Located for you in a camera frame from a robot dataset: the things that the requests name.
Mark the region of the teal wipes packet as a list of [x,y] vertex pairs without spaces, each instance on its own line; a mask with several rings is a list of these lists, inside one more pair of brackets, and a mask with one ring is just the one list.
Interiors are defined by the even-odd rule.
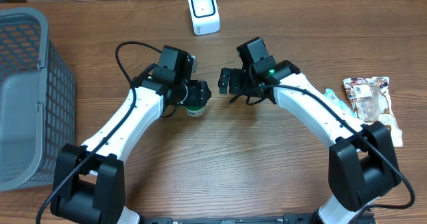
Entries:
[[355,114],[349,107],[348,105],[343,102],[341,99],[338,98],[338,96],[334,93],[334,91],[332,89],[326,89],[326,92],[324,93],[324,96],[330,100],[335,106],[337,106],[338,108],[340,108],[343,112],[345,112],[346,114],[357,118],[357,114]]

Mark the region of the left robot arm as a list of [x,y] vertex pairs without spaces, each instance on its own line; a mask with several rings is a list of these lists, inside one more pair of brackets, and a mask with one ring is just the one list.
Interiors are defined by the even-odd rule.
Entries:
[[197,60],[171,46],[159,50],[157,63],[138,76],[126,75],[129,93],[111,119],[80,146],[66,144],[58,153],[53,191],[40,208],[74,223],[143,223],[125,205],[124,165],[147,128],[166,118],[165,110],[183,106],[203,113],[211,91],[191,78]]

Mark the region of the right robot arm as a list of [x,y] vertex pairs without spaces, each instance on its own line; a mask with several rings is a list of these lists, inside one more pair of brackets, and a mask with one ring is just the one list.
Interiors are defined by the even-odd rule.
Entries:
[[315,213],[288,215],[284,221],[367,223],[363,211],[402,181],[387,126],[369,125],[339,109],[293,63],[276,62],[260,37],[236,50],[242,68],[221,70],[220,93],[269,99],[295,115],[328,150],[332,196]]

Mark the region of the green bottle cap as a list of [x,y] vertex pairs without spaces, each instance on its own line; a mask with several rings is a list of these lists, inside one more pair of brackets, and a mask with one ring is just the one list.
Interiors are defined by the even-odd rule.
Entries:
[[199,117],[205,113],[205,107],[185,106],[185,111],[189,116]]

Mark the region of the beige snack pouch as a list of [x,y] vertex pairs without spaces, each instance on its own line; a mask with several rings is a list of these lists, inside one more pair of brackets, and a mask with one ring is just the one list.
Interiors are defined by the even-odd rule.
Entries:
[[390,78],[347,78],[343,80],[343,84],[357,117],[367,124],[381,122],[389,128],[393,145],[402,147],[402,130],[392,111]]

